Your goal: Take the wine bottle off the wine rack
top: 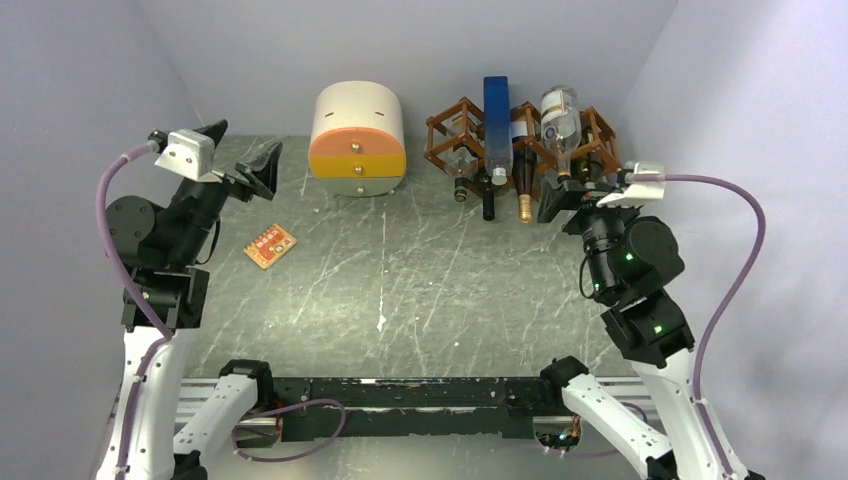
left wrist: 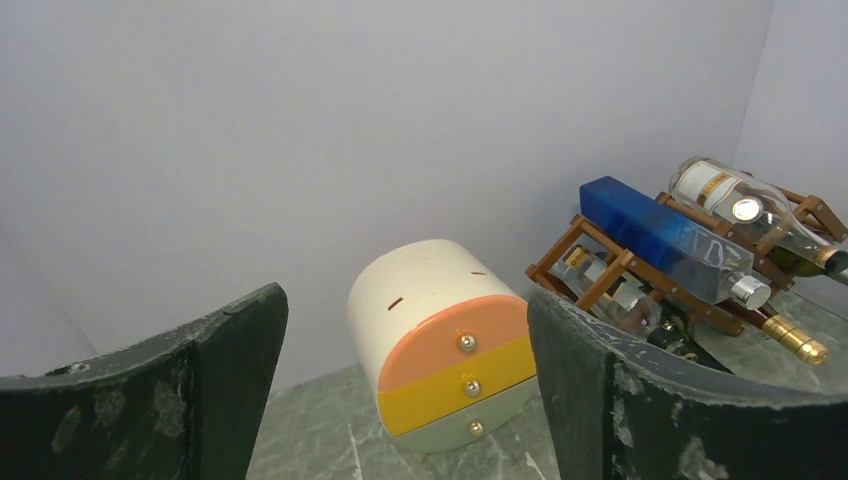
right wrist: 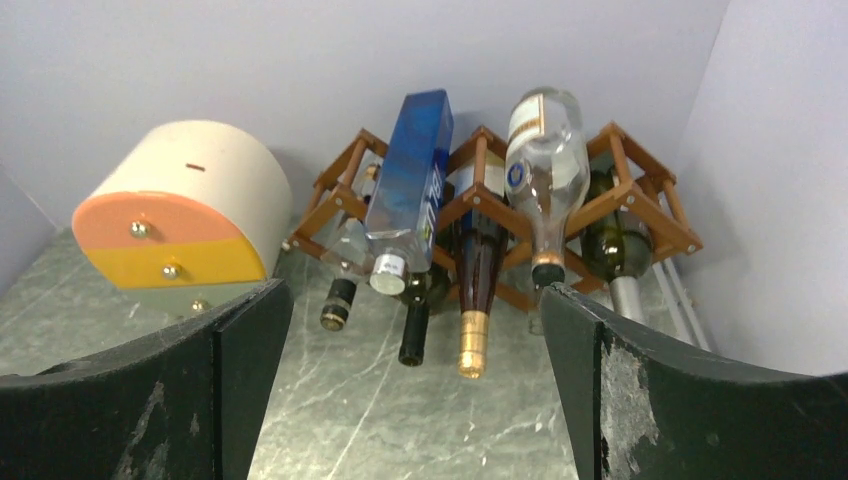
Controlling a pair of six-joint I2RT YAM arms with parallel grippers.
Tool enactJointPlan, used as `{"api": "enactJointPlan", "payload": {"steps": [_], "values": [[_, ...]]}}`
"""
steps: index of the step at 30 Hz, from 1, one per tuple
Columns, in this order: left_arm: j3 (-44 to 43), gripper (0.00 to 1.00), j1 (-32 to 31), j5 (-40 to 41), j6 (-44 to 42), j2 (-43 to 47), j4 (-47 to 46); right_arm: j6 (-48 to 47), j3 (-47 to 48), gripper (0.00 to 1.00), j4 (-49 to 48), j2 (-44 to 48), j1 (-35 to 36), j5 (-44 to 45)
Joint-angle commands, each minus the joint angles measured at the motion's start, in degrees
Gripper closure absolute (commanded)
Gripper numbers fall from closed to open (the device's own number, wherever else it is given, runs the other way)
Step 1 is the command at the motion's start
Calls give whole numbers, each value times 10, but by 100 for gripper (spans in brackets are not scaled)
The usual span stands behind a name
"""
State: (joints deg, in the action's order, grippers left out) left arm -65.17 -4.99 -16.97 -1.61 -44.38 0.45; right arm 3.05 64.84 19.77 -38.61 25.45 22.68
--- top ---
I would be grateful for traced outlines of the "clear round glass bottle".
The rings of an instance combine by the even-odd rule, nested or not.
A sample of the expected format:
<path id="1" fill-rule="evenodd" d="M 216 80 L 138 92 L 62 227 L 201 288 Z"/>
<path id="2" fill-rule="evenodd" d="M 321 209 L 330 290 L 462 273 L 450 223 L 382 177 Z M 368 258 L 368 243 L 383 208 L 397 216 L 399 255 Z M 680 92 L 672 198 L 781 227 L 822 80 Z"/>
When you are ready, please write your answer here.
<path id="1" fill-rule="evenodd" d="M 577 108 L 576 91 L 567 85 L 556 85 L 541 97 L 541 138 L 556 160 L 556 179 L 569 180 L 571 159 L 580 145 L 582 127 Z"/>

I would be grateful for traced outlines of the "blue square bottle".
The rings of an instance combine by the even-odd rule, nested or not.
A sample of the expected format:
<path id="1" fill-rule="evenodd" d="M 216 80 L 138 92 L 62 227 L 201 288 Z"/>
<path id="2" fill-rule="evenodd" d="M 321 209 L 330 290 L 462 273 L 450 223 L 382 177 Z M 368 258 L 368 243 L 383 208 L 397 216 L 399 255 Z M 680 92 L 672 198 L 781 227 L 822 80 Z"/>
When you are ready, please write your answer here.
<path id="1" fill-rule="evenodd" d="M 508 78 L 483 79 L 485 165 L 491 182 L 503 186 L 512 172 L 511 113 Z"/>

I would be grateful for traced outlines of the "clear square bottle black cap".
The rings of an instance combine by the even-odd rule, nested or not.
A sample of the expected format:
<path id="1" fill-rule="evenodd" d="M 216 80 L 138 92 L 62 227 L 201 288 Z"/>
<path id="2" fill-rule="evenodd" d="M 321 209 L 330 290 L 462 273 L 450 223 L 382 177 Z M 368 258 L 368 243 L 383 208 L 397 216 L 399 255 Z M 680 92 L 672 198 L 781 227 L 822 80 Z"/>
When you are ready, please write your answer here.
<path id="1" fill-rule="evenodd" d="M 451 147 L 447 152 L 446 164 L 454 178 L 453 196 L 456 202 L 465 202 L 471 193 L 474 176 L 477 172 L 478 158 L 464 140 Z"/>

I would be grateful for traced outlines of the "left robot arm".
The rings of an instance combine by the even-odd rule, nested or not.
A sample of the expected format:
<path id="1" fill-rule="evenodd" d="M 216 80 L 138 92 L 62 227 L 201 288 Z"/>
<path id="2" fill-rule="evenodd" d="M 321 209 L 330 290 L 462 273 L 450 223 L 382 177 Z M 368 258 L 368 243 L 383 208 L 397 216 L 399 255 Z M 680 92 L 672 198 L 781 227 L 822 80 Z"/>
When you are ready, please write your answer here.
<path id="1" fill-rule="evenodd" d="M 272 199 L 280 143 L 239 162 L 215 167 L 228 124 L 155 130 L 121 154 L 101 176 L 95 214 L 105 255 L 123 293 L 123 379 L 99 479 L 204 479 L 207 463 L 248 415 L 280 405 L 268 363 L 231 360 L 213 393 L 184 424 L 177 421 L 185 364 L 198 338 L 210 275 L 200 253 L 214 248 L 228 200 Z M 158 166 L 180 176 L 170 203 L 139 196 L 107 197 L 116 174 L 153 154 Z"/>

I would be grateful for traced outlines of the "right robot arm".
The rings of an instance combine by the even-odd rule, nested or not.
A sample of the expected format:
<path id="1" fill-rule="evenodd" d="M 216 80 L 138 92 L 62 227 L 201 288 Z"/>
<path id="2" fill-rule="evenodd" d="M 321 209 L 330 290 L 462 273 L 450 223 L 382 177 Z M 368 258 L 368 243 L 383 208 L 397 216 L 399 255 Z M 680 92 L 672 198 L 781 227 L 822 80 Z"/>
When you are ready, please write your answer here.
<path id="1" fill-rule="evenodd" d="M 672 230 L 642 205 L 661 198 L 664 186 L 619 189 L 560 180 L 547 186 L 538 220 L 572 212 L 563 232 L 582 239 L 601 318 L 622 357 L 641 379 L 664 427 L 657 431 L 610 394 L 578 359 L 554 360 L 540 373 L 542 406 L 570 410 L 588 422 L 642 479 L 758 479 L 730 445 L 707 404 L 696 371 L 702 356 L 688 321 L 665 287 L 684 270 Z"/>

